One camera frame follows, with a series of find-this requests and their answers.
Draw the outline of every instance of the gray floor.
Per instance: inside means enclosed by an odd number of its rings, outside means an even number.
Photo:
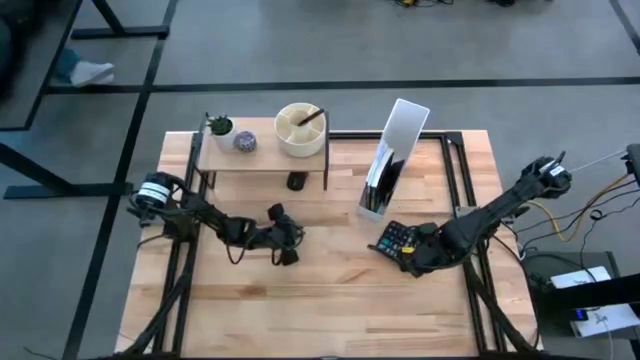
[[[164,11],[152,0],[110,3],[129,25],[157,25]],[[621,4],[640,29],[640,4]],[[87,2],[78,26],[101,23]],[[141,84],[153,44],[138,39],[71,46],[90,59],[115,62],[118,83]],[[156,83],[594,76],[640,76],[640,56],[606,0],[526,0],[511,9],[457,0],[415,10],[382,0],[180,0]],[[128,179],[139,183],[155,169],[165,131],[195,129],[204,111],[273,116],[288,103],[307,101],[331,111],[334,129],[381,129],[398,97],[432,109],[427,128],[488,129],[504,186],[542,154],[567,150],[572,168],[640,140],[640,86],[153,94]],[[0,141],[77,182],[110,181],[136,100],[51,95],[31,131],[0,133]],[[546,204],[556,214],[576,209],[623,169],[612,159],[578,172],[569,194]],[[28,183],[0,168],[3,188]],[[104,207],[104,199],[0,201],[2,358],[30,359],[23,346],[60,357]],[[623,274],[640,272],[638,215],[632,209],[603,221],[587,249],[613,251]],[[518,226],[539,219],[526,215]],[[138,237],[136,222],[121,207],[82,357],[113,348]],[[538,245],[577,251],[580,244],[549,238]],[[606,339],[543,341],[556,354],[609,357]],[[626,342],[615,345],[616,359],[631,358]]]

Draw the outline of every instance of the black desk leg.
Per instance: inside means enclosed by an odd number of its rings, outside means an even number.
[[[9,186],[4,199],[127,195],[133,189],[130,183],[71,184],[5,144],[0,144],[0,163],[42,184]]]
[[[72,39],[86,40],[141,36],[160,36],[160,38],[165,38],[169,35],[168,25],[124,27],[106,0],[93,0],[93,4],[109,24],[109,28],[77,29],[71,33]]]

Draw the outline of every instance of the wooden table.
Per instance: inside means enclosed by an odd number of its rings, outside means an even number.
[[[159,170],[184,176],[191,134],[166,134]],[[476,198],[483,205],[502,192],[489,138],[486,131],[464,131],[463,136]],[[355,210],[377,143],[332,140],[326,192],[319,186],[322,174],[311,174],[303,191],[292,192],[283,173],[218,173],[208,200],[219,209],[266,225],[269,206],[282,202],[307,235],[295,265],[272,266],[270,251],[258,250],[234,266],[213,231],[202,229],[182,356],[476,354],[461,267],[414,279],[366,248],[389,220],[419,224],[451,218],[440,144],[419,141],[385,219],[373,223]],[[146,229],[143,238],[159,231]],[[515,250],[509,232],[501,229],[498,235]],[[157,310],[170,248],[170,241],[159,240],[139,250],[121,334],[136,337]],[[497,242],[488,256],[500,306],[532,339],[536,322],[519,265]],[[490,329],[485,319],[488,339]],[[130,343],[119,337],[117,350]]]

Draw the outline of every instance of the calculator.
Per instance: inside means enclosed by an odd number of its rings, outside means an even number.
[[[391,221],[382,232],[378,242],[367,247],[398,264],[402,264],[402,255],[411,254],[416,246],[417,230],[417,226],[406,226],[397,221]]]

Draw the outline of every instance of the small ball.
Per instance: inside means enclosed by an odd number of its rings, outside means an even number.
[[[242,152],[252,152],[258,146],[258,140],[251,131],[241,131],[236,135],[233,144]]]

